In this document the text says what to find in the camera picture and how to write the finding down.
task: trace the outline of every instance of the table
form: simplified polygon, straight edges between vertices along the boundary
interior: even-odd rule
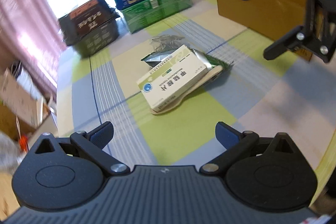
[[[199,168],[225,151],[214,138],[218,121],[263,137],[287,132],[315,169],[320,191],[336,164],[335,59],[308,63],[287,52],[267,61],[263,49],[272,41],[219,16],[216,5],[204,0],[133,35],[121,24],[120,37],[87,59],[67,49],[58,72],[59,135],[111,121],[115,134],[104,151],[130,168]],[[153,116],[136,81],[149,70],[140,60],[153,50],[151,37],[162,34],[183,36],[234,66],[174,111]]]

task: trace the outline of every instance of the blue logo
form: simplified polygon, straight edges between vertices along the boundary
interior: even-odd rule
[[[152,84],[151,84],[151,83],[146,83],[146,84],[144,84],[144,86],[143,86],[143,91],[144,91],[144,92],[150,92],[152,89],[153,89],[153,87],[152,87]]]

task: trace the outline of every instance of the pink curtain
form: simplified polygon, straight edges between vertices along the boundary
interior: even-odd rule
[[[56,97],[58,59],[66,48],[47,0],[0,0],[0,58],[15,56],[44,93]]]

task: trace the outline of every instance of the black clamp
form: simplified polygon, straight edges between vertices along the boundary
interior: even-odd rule
[[[317,10],[322,10],[323,22],[318,25]],[[336,2],[334,0],[307,0],[304,24],[293,28],[286,35],[264,50],[264,58],[273,60],[286,51],[304,48],[325,63],[330,62],[336,49]]]

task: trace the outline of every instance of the orange object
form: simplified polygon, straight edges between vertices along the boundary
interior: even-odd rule
[[[29,151],[28,138],[26,135],[21,135],[21,138],[19,139],[19,145],[22,152],[27,153]]]

